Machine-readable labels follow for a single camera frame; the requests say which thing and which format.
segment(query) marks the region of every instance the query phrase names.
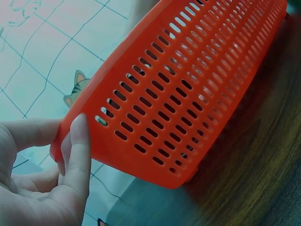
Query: cat ear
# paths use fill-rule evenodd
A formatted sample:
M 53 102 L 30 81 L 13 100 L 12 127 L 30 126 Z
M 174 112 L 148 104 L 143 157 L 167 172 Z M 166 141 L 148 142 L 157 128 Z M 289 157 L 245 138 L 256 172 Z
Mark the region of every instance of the cat ear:
M 71 96 L 65 96 L 64 97 L 64 102 L 67 104 L 67 106 L 69 108 L 71 108 L 71 106 L 72 106 Z
M 75 73 L 75 82 L 74 85 L 80 83 L 81 81 L 85 80 L 85 74 L 83 72 L 81 72 L 80 70 L 77 70 Z

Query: wood grain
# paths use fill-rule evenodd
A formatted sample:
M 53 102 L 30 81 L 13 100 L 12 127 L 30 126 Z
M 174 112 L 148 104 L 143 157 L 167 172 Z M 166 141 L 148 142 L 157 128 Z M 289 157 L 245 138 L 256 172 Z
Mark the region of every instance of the wood grain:
M 258 74 L 195 177 L 176 190 L 138 179 L 112 226 L 301 225 L 301 18 L 279 28 Z

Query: hand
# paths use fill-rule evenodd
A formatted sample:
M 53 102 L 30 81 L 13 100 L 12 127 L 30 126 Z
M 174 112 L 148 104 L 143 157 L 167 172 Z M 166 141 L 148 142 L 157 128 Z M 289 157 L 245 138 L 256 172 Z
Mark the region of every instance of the hand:
M 16 155 L 55 139 L 60 121 L 22 120 L 0 123 L 0 225 L 82 224 L 89 194 L 91 153 L 87 120 L 80 115 L 62 143 L 58 167 L 29 175 L 12 175 Z

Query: basket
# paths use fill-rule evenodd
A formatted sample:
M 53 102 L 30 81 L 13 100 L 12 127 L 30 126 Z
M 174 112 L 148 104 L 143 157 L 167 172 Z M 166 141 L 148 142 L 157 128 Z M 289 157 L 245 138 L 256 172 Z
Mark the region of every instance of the basket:
M 80 113 L 92 158 L 166 188 L 190 180 L 248 89 L 286 0 L 161 0 L 104 62 L 63 119 Z

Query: cartoon cat print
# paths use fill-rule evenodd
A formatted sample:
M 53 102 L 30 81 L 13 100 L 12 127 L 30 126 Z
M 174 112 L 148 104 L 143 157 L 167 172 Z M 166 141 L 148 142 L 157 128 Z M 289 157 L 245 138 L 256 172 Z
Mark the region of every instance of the cartoon cat print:
M 87 79 L 85 74 L 77 70 L 75 72 L 75 79 L 74 79 L 74 88 L 72 90 L 71 95 L 64 97 L 64 102 L 67 104 L 69 108 L 73 105 L 77 97 L 80 95 L 82 90 L 86 87 L 86 85 L 89 83 L 90 79 Z

